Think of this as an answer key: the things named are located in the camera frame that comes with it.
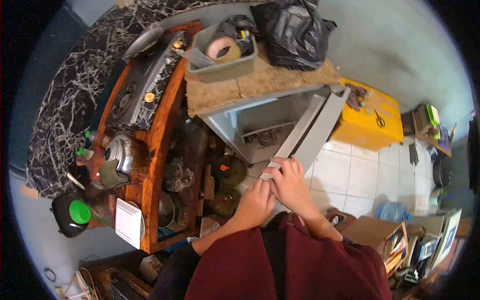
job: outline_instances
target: black garbage bag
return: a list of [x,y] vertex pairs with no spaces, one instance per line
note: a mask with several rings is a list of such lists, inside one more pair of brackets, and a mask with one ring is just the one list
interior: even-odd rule
[[[240,30],[250,31],[251,35],[247,38],[247,40],[239,40],[238,32]],[[228,17],[218,25],[218,28],[213,34],[211,41],[223,36],[229,36],[235,40],[240,48],[241,56],[244,57],[253,53],[252,34],[258,35],[255,22],[244,14],[235,14]]]
[[250,10],[270,64],[299,71],[323,64],[335,22],[322,19],[304,0],[279,0]]

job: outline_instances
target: scissors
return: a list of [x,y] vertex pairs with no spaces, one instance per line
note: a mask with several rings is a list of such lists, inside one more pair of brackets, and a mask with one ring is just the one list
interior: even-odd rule
[[378,125],[378,127],[380,127],[380,128],[385,127],[385,120],[382,117],[380,117],[377,110],[375,110],[375,114],[377,115],[377,125]]

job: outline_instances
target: tape roll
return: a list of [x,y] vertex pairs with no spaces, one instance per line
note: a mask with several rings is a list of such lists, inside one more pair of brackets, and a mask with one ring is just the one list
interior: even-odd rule
[[229,36],[224,36],[216,39],[208,45],[205,55],[211,59],[215,64],[221,64],[225,62],[230,62],[234,60],[239,60],[241,56],[240,48],[235,43],[233,38]]

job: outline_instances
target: black marble countertop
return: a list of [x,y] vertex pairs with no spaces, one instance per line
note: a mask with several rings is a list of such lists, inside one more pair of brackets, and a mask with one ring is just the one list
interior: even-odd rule
[[26,184],[48,198],[72,188],[68,167],[84,146],[104,84],[145,27],[196,8],[235,2],[264,0],[140,0],[102,15],[67,55],[42,100],[28,147]]

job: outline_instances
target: white tile floor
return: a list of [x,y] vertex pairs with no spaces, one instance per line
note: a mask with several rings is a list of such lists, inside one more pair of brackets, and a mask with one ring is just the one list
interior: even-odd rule
[[[419,156],[417,166],[410,164],[408,145],[413,142]],[[239,191],[255,181],[266,164],[249,169]],[[323,212],[333,206],[356,217],[372,216],[376,205],[387,200],[405,203],[410,213],[424,214],[434,187],[427,148],[407,138],[403,145],[379,152],[330,141],[305,172],[305,184]],[[275,212],[283,210],[288,209],[277,203]]]

